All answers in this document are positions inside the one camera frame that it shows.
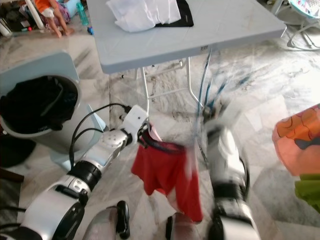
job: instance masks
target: red cloth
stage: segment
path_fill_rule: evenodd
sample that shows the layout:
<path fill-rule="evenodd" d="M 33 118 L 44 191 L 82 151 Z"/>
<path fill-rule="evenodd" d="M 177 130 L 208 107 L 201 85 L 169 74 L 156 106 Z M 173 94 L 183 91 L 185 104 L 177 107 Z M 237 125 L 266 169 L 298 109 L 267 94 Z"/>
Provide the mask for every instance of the red cloth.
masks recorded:
<path fill-rule="evenodd" d="M 173 143 L 161 143 L 169 149 L 177 146 Z M 131 171 L 143 180 L 147 195 L 160 190 L 159 192 L 168 196 L 175 190 L 178 209 L 194 222 L 201 222 L 203 213 L 198 171 L 196 167 L 190 167 L 188 157 L 188 150 L 184 147 L 167 153 L 152 146 L 139 146 Z"/>

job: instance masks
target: motion blur arm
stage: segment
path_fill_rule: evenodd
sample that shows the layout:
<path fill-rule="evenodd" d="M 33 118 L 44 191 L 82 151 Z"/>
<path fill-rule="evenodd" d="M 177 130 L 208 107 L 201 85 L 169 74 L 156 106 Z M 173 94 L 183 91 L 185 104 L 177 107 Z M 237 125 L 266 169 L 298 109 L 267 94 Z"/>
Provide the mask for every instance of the motion blur arm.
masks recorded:
<path fill-rule="evenodd" d="M 246 203 L 249 190 L 248 166 L 239 157 L 233 135 L 225 125 L 206 123 L 207 160 L 214 194 L 208 240 L 260 240 Z"/>

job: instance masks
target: white cloth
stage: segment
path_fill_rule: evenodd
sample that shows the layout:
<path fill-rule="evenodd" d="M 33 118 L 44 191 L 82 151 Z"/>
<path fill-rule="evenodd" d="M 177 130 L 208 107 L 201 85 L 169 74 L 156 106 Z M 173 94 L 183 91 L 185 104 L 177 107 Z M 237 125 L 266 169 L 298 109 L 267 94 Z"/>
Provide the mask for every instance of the white cloth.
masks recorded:
<path fill-rule="evenodd" d="M 41 13 L 45 18 L 53 19 L 55 17 L 54 15 L 54 9 L 52 7 L 48 7 Z"/>
<path fill-rule="evenodd" d="M 116 18 L 115 24 L 130 33 L 181 19 L 177 0 L 109 0 L 106 5 Z"/>

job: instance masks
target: gray laundry basket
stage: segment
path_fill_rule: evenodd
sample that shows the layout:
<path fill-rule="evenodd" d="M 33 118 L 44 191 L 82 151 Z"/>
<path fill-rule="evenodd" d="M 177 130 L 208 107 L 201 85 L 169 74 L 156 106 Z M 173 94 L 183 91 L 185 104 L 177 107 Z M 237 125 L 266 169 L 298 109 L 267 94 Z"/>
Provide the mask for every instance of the gray laundry basket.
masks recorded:
<path fill-rule="evenodd" d="M 17 83 L 41 76 L 59 76 L 62 78 L 62 81 L 65 81 L 66 84 L 77 91 L 78 98 L 74 106 L 73 115 L 70 120 L 62 124 L 62 130 L 54 131 L 47 129 L 32 134 L 21 134 L 15 132 L 11 128 L 10 123 L 6 122 L 2 117 L 0 118 L 0 123 L 8 134 L 16 138 L 30 139 L 54 151 L 67 154 L 73 132 L 78 123 L 88 114 L 88 108 L 82 102 L 82 93 L 78 85 L 79 77 L 71 57 L 66 52 L 46 55 L 2 72 L 0 74 L 0 96 L 6 95 Z M 78 133 L 87 128 L 94 128 L 94 123 L 90 117 L 81 125 Z M 84 133 L 75 143 L 74 150 L 79 151 L 86 148 L 93 136 L 93 131 Z"/>

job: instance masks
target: child's leg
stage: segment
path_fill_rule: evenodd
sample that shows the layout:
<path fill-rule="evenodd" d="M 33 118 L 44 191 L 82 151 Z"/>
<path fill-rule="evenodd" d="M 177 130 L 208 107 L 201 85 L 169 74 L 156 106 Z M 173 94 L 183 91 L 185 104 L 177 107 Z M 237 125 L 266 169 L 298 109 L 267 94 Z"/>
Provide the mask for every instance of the child's leg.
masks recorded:
<path fill-rule="evenodd" d="M 62 37 L 62 34 L 61 32 L 59 31 L 59 29 L 57 28 L 57 25 L 55 23 L 55 19 L 52 18 L 52 17 L 47 17 L 46 18 L 48 23 L 49 23 L 49 26 L 50 28 L 55 32 L 55 34 L 57 35 L 58 38 L 61 38 Z"/>
<path fill-rule="evenodd" d="M 60 10 L 59 10 L 58 7 L 53 10 L 53 14 L 54 14 L 54 16 L 58 19 L 61 27 L 62 27 L 63 30 L 64 30 L 65 35 L 68 36 L 68 35 L 71 35 L 71 34 L 73 34 L 73 33 L 75 32 L 74 29 L 72 29 L 72 28 L 67 28 L 67 25 L 66 25 L 66 22 L 65 22 L 65 20 L 64 20 L 64 17 L 62 16 L 62 14 L 61 14 L 61 12 L 60 12 Z"/>
<path fill-rule="evenodd" d="M 58 38 L 61 38 L 62 34 L 57 28 L 54 20 L 54 9 L 52 7 L 48 7 L 41 14 L 47 19 L 50 28 L 55 32 Z"/>

